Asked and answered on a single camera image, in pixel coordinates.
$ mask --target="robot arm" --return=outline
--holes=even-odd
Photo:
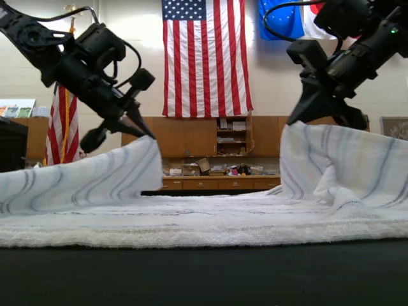
[[[136,95],[147,90],[154,77],[140,68],[128,80],[131,88],[127,93],[122,93],[118,86],[114,87],[117,83],[116,64],[125,58],[126,45],[129,44],[97,20],[78,39],[70,33],[49,30],[38,22],[52,20],[55,19],[25,15],[0,0],[0,31],[41,71],[44,85],[50,87],[58,82],[104,119],[100,127],[89,131],[81,141],[84,152],[97,149],[104,142],[107,131],[154,138],[135,101]],[[64,51],[60,51],[59,45],[64,47]],[[111,63],[115,64],[113,77],[104,72]],[[124,114],[140,129],[122,120]]]
[[[323,2],[314,21],[317,26],[340,42],[349,36],[360,38],[329,58],[317,41],[292,43],[288,54],[304,68],[300,74],[303,94],[288,124],[332,116],[342,126],[366,129],[362,112],[347,106],[344,99],[355,97],[354,90],[377,77],[376,71],[395,54],[408,57],[408,0],[319,0]]]

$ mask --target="cardboard box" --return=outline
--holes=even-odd
[[[232,129],[234,131],[245,131],[247,129],[247,123],[245,121],[232,122]]]
[[[188,177],[199,176],[200,166],[197,164],[183,164],[183,175]]]
[[[199,161],[197,161],[197,163],[198,166],[200,166],[202,172],[207,172],[211,169],[210,163],[208,162],[207,158],[200,159]]]

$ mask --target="poster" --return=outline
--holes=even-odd
[[[382,134],[408,140],[408,117],[381,117]]]

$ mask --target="black table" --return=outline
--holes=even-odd
[[[408,240],[0,249],[1,305],[407,305]]]

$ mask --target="striped towel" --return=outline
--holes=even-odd
[[[140,191],[160,189],[162,174],[157,142],[144,136],[127,147],[75,163],[0,173],[0,215],[120,203]]]
[[[298,122],[285,127],[281,143],[283,184],[240,196],[135,194],[161,185],[157,145],[149,138],[62,168],[1,175],[0,246],[224,247],[408,237],[408,142]]]
[[[282,134],[282,191],[339,209],[408,205],[408,142],[300,122]]]

